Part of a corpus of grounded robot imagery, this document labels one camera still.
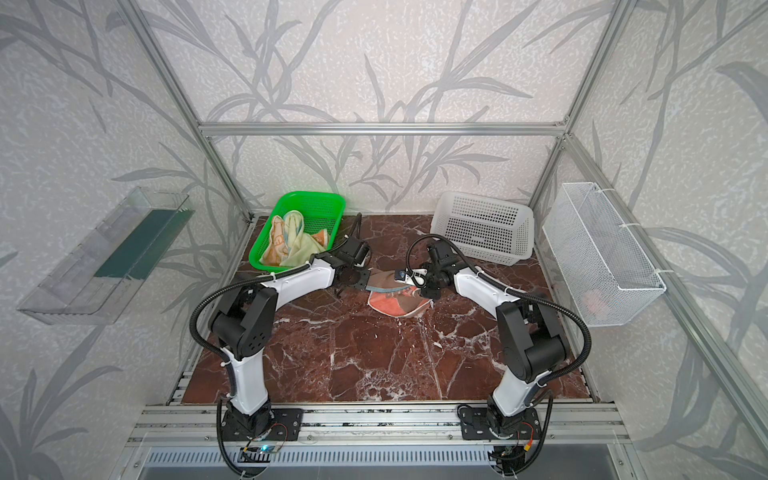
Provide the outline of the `pink brown bear towel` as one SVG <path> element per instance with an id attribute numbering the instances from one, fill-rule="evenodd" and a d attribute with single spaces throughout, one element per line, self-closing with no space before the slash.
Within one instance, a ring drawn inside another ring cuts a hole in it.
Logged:
<path id="1" fill-rule="evenodd" d="M 398 282 L 394 270 L 373 269 L 366 290 L 368 306 L 392 318 L 413 317 L 433 305 L 431 299 L 421 295 L 419 288 Z"/>

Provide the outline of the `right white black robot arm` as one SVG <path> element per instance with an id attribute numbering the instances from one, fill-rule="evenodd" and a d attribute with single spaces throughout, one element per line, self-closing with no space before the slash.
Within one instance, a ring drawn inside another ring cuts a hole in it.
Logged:
<path id="1" fill-rule="evenodd" d="M 505 372 L 488 401 L 488 416 L 500 429 L 526 409 L 565 361 L 567 349 L 557 311 L 549 302 L 502 285 L 470 264 L 445 237 L 430 234 L 425 273 L 406 267 L 406 275 L 424 296 L 438 299 L 444 289 L 480 306 L 496 321 Z"/>

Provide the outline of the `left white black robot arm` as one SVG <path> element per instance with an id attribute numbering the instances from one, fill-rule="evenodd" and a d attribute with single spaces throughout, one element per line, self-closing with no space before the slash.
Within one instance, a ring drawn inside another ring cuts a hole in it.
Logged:
<path id="1" fill-rule="evenodd" d="M 370 247 L 352 237 L 329 252 L 310 256 L 299 267 L 230 285 L 216 295 L 219 310 L 211 331 L 223 360 L 232 415 L 253 428 L 269 420 L 270 400 L 263 370 L 263 350 L 273 332 L 277 311 L 309 293 L 334 285 L 365 283 L 370 272 L 364 263 Z"/>

